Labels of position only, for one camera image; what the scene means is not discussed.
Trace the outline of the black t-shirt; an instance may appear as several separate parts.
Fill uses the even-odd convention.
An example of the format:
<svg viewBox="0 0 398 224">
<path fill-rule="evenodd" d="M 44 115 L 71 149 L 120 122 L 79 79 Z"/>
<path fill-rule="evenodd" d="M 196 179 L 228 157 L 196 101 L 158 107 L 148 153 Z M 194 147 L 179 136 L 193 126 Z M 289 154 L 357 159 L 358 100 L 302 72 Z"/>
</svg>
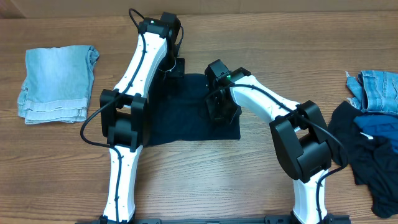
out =
<svg viewBox="0 0 398 224">
<path fill-rule="evenodd" d="M 182 78 L 155 78 L 150 86 L 151 112 L 148 146 L 174 141 L 239 140 L 239 118 L 217 124 L 209 115 L 205 96 L 209 93 L 204 74 Z"/>
</svg>

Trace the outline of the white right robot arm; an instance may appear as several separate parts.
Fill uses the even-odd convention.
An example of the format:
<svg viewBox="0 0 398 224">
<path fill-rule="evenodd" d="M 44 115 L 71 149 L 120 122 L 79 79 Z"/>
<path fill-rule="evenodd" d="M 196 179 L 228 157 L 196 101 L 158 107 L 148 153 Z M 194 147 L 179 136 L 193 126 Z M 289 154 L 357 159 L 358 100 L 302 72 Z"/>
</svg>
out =
<svg viewBox="0 0 398 224">
<path fill-rule="evenodd" d="M 312 101 L 303 104 L 285 99 L 262 85 L 244 68 L 207 67 L 210 116 L 232 119 L 240 106 L 269 124 L 277 160 L 293 180 L 295 204 L 292 223 L 325 223 L 325 181 L 331 166 L 330 139 L 325 120 Z"/>
</svg>

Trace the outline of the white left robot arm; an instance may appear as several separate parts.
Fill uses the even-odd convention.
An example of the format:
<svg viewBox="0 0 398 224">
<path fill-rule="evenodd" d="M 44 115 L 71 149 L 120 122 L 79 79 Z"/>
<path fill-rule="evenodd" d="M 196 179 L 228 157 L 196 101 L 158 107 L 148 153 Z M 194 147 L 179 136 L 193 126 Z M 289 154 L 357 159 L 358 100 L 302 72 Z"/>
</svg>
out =
<svg viewBox="0 0 398 224">
<path fill-rule="evenodd" d="M 136 51 L 124 76 L 100 95 L 102 133 L 111 158 L 108 201 L 100 223 L 134 221 L 137 166 L 149 137 L 149 90 L 156 75 L 176 71 L 180 29 L 180 20 L 168 12 L 140 22 Z"/>
</svg>

